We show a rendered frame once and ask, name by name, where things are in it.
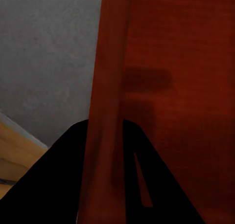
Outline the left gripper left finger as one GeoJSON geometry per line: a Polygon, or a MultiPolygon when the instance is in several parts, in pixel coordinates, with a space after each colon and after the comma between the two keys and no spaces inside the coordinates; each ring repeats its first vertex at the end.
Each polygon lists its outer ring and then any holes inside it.
{"type": "Polygon", "coordinates": [[[0,224],[77,224],[88,119],[72,125],[0,200],[0,224]]]}

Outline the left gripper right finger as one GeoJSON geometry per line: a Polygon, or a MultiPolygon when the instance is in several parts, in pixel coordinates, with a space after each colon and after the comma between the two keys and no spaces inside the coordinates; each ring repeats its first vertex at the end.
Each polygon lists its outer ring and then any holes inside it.
{"type": "Polygon", "coordinates": [[[123,120],[126,224],[205,224],[142,128],[123,120]],[[153,207],[141,202],[136,153],[153,207]]]}

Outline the storage box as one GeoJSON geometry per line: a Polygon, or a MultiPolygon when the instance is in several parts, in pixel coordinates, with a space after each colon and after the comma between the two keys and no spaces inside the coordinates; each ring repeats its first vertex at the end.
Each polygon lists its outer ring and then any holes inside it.
{"type": "Polygon", "coordinates": [[[235,224],[235,0],[102,0],[77,224],[126,224],[124,119],[205,224],[235,224]]]}

